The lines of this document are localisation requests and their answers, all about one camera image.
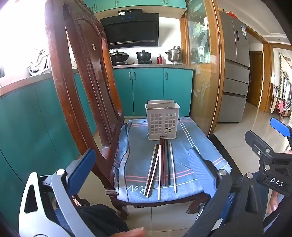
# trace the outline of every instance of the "finger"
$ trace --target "finger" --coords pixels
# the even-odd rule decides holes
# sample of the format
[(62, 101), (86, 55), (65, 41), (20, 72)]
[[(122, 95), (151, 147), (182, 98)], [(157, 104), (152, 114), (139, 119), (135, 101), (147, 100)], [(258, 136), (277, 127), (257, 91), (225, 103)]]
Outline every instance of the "finger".
[(146, 231), (144, 227), (129, 230), (127, 232), (120, 232), (111, 235), (110, 237), (145, 237)]
[(270, 204), (270, 203), (268, 204), (268, 213), (269, 213), (269, 214), (272, 213), (272, 207), (271, 207), (271, 204)]
[(274, 212), (278, 208), (278, 195), (271, 195), (271, 199), (269, 204), (271, 205), (271, 209)]

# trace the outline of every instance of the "pot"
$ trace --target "pot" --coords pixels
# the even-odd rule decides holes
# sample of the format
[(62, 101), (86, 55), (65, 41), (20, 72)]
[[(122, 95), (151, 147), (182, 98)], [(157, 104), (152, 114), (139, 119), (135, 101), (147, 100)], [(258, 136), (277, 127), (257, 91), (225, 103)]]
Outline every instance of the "pot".
[(136, 53), (138, 60), (148, 61), (151, 59), (151, 53), (142, 50), (142, 52)]
[(181, 62), (182, 61), (182, 54), (177, 49), (170, 49), (168, 52), (165, 52), (167, 54), (167, 59), (170, 62)]
[(129, 58), (129, 55), (118, 50), (110, 53), (110, 59), (112, 62), (125, 62)]

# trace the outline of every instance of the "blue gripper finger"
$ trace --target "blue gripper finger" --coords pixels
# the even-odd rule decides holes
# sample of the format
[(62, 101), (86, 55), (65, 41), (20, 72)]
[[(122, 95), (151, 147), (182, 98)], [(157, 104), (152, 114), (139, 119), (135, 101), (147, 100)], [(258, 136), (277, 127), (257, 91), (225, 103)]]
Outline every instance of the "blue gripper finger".
[(281, 133), (284, 137), (290, 137), (290, 129), (287, 125), (283, 124), (280, 120), (276, 118), (271, 118), (270, 125)]

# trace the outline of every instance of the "kitchen counter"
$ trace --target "kitchen counter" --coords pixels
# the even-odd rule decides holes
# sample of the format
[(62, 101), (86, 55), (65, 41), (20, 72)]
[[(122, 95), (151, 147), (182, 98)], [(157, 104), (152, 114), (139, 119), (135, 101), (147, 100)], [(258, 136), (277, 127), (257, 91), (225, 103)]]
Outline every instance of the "kitchen counter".
[(130, 68), (130, 67), (163, 67), (163, 68), (177, 68), (177, 69), (188, 69), (194, 70), (194, 67), (190, 67), (188, 65), (179, 65), (179, 64), (124, 64), (124, 65), (116, 65), (112, 66), (113, 69), (120, 68)]

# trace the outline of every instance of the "chair seat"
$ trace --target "chair seat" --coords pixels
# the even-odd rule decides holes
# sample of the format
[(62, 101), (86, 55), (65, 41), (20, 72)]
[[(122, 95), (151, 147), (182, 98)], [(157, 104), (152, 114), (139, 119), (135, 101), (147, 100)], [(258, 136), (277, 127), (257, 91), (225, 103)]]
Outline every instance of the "chair seat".
[(218, 170), (225, 169), (228, 173), (231, 171), (229, 164), (196, 123), (189, 117), (180, 117), (177, 137), (169, 140), (173, 147), (177, 193), (174, 192), (173, 175), (170, 171), (171, 185), (161, 187), (160, 201), (157, 200), (158, 177), (152, 187), (151, 197), (146, 198), (143, 193), (154, 145), (160, 143), (160, 141), (148, 140), (147, 133), (147, 119), (130, 120), (121, 129), (114, 161), (115, 190), (117, 198), (121, 201), (130, 203), (165, 202), (203, 192), (187, 159), (190, 148), (196, 148), (201, 156), (211, 161)]

